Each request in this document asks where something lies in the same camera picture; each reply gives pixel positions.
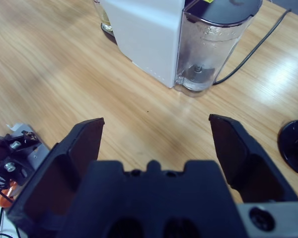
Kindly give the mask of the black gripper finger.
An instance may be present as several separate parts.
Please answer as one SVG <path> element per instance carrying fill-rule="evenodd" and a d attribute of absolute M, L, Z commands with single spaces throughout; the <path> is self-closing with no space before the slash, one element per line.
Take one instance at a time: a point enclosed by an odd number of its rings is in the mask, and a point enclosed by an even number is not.
<path fill-rule="evenodd" d="M 298 201 L 263 147 L 232 118 L 209 116 L 217 158 L 230 187 L 245 203 Z"/>
<path fill-rule="evenodd" d="M 97 160 L 103 118 L 76 124 L 25 185 L 7 218 L 23 231 L 58 231 L 85 176 Z"/>

